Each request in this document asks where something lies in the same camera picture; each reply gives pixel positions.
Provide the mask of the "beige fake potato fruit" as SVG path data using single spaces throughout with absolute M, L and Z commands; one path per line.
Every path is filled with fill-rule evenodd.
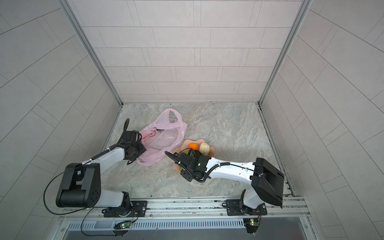
M 210 150 L 211 150 L 211 147 L 205 142 L 201 143 L 199 146 L 199 152 L 204 156 L 208 156 L 210 153 Z

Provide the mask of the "orange fake fruit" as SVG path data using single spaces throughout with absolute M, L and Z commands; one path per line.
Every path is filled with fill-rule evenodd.
M 194 150 L 194 151 L 197 151 L 199 149 L 199 146 L 196 143 L 190 143 L 189 148 Z

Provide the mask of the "pink scalloped plate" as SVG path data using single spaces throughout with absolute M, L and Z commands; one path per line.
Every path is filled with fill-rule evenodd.
M 199 147 L 201 143 L 205 143 L 205 141 L 203 139 L 200 139 L 200 140 L 197 140 L 197 141 L 185 140 L 184 143 L 179 148 L 175 149 L 175 152 L 176 153 L 185 152 L 190 144 L 196 144 Z M 208 156 L 210 156 L 210 157 L 214 157 L 215 156 L 215 149 L 213 147 L 210 147 L 210 152 L 209 152 Z M 182 171 L 182 168 L 179 167 L 177 164 L 174 164 L 174 168 L 179 173 Z

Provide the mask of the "pink plastic bag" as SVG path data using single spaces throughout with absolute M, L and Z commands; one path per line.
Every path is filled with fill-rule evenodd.
M 163 111 L 153 123 L 139 131 L 146 151 L 138 157 L 138 164 L 152 166 L 166 156 L 165 152 L 173 152 L 184 140 L 187 126 L 176 110 Z

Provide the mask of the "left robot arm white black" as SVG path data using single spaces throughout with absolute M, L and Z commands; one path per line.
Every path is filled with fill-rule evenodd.
M 129 193 L 102 189 L 101 175 L 114 164 L 134 163 L 145 151 L 142 135 L 128 131 L 129 119 L 116 144 L 88 161 L 67 165 L 56 197 L 59 208 L 102 208 L 105 218 L 143 217 L 146 201 L 131 201 Z

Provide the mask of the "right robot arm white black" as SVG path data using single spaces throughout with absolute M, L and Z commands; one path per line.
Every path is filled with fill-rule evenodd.
M 181 167 L 181 175 L 188 182 L 193 180 L 204 183 L 210 179 L 228 179 L 251 186 L 244 190 L 239 206 L 234 208 L 243 215 L 263 216 L 267 211 L 265 204 L 283 207 L 284 174 L 263 158 L 255 162 L 226 162 L 214 157 L 198 154 L 189 149 L 187 153 L 165 152 L 166 156 Z

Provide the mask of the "white vent grille strip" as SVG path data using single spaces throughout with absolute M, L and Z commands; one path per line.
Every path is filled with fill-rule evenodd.
M 70 231 L 112 231 L 121 221 L 71 221 Z M 162 219 L 137 220 L 131 230 L 244 229 L 242 219 Z

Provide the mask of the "left circuit board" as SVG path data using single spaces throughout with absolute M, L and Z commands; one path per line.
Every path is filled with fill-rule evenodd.
M 115 224 L 114 230 L 128 230 L 132 226 L 132 221 L 123 221 Z

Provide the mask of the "circuit board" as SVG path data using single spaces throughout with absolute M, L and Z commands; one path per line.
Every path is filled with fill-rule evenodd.
M 114 230 L 128 230 L 132 226 L 132 221 L 123 221 L 115 224 Z
M 260 226 L 258 219 L 243 219 L 244 226 L 248 234 L 255 234 Z

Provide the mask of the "right circuit board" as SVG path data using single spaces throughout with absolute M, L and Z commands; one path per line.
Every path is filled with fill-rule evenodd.
M 258 219 L 243 219 L 244 226 L 248 234 L 255 234 L 260 226 Z

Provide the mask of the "aluminium rail frame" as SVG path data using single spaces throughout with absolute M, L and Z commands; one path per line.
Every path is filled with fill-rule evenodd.
M 310 210 L 303 197 L 287 197 L 283 206 L 265 204 L 254 215 L 240 215 L 232 205 L 237 197 L 206 197 L 206 198 L 149 198 L 146 213 L 139 220 L 162 219 L 224 219 L 224 218 L 258 218 L 266 213 L 266 218 L 310 217 Z

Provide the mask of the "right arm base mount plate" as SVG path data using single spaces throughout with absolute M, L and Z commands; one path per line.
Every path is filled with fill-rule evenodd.
M 268 214 L 265 204 L 252 209 L 245 206 L 241 200 L 226 200 L 222 206 L 227 210 L 228 216 L 266 216 Z

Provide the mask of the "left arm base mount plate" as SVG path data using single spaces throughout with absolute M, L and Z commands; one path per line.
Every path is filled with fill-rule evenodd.
M 140 218 L 144 217 L 147 210 L 147 201 L 131 201 L 121 207 L 108 207 L 102 210 L 105 218 Z

